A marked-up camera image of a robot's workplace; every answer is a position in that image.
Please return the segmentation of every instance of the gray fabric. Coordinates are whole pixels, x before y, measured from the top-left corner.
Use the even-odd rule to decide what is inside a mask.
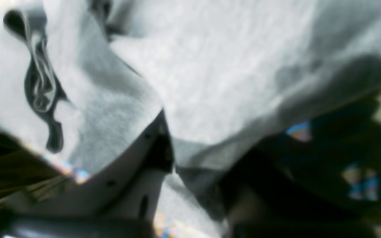
[[[59,157],[100,171],[162,104],[182,176],[166,179],[159,209],[213,237],[226,224],[190,194],[261,138],[381,86],[381,0],[113,0],[108,13],[107,1],[43,3],[68,98],[55,111]],[[23,96],[30,56],[1,19],[0,126],[45,151]]]

